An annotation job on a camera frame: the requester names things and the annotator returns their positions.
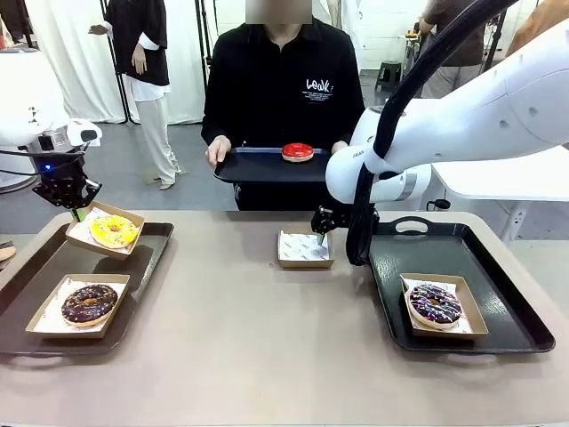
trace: chocolate donut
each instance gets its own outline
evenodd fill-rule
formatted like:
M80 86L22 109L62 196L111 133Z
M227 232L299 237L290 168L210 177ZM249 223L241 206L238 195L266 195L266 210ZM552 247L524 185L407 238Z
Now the chocolate donut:
M105 320L118 295L110 286L90 285L76 290L61 306L61 315L73 326L94 326Z
M411 313L435 329L455 327L462 316L458 298L434 285L416 286L409 294Z

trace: tray handle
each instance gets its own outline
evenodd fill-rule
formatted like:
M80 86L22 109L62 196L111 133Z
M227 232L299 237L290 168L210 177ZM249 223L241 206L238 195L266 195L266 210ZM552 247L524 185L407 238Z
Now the tray handle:
M421 230L405 230L405 231L398 231L397 227L399 227L401 224L405 224L406 222L418 222L420 224L426 225L427 226L427 231L421 231ZM388 230L389 234L392 235L399 235L399 236L423 236L423 235L428 235L430 234L435 228L437 227L437 224L435 224L434 222L431 222L429 220L426 220L425 218L421 218L420 216L405 216L403 218L399 218L397 220L394 220L393 222L389 222L389 223L383 223L381 225L381 228L383 230Z

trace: black top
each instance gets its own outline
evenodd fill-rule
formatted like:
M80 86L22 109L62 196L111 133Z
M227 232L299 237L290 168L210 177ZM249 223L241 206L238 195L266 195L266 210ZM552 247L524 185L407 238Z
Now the black top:
M437 26L441 34L453 20L476 0L434 0L425 13L424 20ZM444 67L468 67L480 65L484 55L483 25L467 38L461 47L444 64Z
M284 46L262 25L244 24L215 46L202 136L233 147L349 142L365 110L349 36L314 19Z
M170 84L164 0L110 0L105 21L113 26L113 44L120 73L153 85ZM132 64L132 54L142 33L160 47L157 51L145 51L148 71L138 75Z

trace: gray floor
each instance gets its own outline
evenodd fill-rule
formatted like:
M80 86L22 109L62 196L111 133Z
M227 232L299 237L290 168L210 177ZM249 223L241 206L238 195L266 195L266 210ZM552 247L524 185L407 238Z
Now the gray floor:
M362 89L365 104L382 104L388 93L374 92L376 72L365 71ZM141 129L137 125L101 125L103 146L90 149L85 157L85 171L103 184L98 200L124 209L235 210L231 186L217 181L204 160L205 144L200 125L170 126L170 141L180 163L190 171L166 192L155 185L145 185L139 173L151 168ZM478 214L497 232L507 215L495 202L452 200L454 210ZM388 209L405 210L405 205L391 204ZM61 209L43 201L31 188L0 195L0 234L38 232ZM534 204L521 238L569 238L569 204Z

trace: wall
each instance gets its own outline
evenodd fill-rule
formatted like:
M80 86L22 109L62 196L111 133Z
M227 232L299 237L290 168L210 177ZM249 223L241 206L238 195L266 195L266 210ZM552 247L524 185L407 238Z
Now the wall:
M377 69L384 60L402 60L405 40L400 36L425 10L429 0L362 0L360 10L365 33L364 68ZM245 0L217 0L220 34L244 22ZM509 8L498 44L504 53L508 50L516 30L525 22L535 8L536 0L520 0ZM490 32L486 44L491 43Z

